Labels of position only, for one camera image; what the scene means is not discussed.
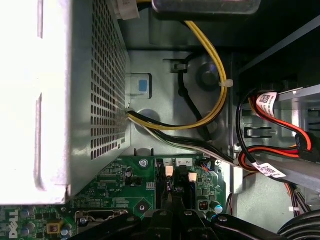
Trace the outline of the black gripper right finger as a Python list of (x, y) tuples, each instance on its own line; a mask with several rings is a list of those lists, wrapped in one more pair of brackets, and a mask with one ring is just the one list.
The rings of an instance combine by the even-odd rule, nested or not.
[(174, 215), (183, 240), (281, 240), (283, 237), (228, 214), (212, 220), (201, 218), (197, 211), (185, 207), (191, 191), (174, 189)]

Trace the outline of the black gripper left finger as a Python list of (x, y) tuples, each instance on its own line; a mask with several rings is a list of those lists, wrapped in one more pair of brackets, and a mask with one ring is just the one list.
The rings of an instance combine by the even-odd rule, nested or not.
[(141, 219), (128, 213), (101, 223), (73, 236), (73, 240), (170, 240), (174, 222), (174, 205), (179, 194), (171, 192), (163, 199), (163, 208)]

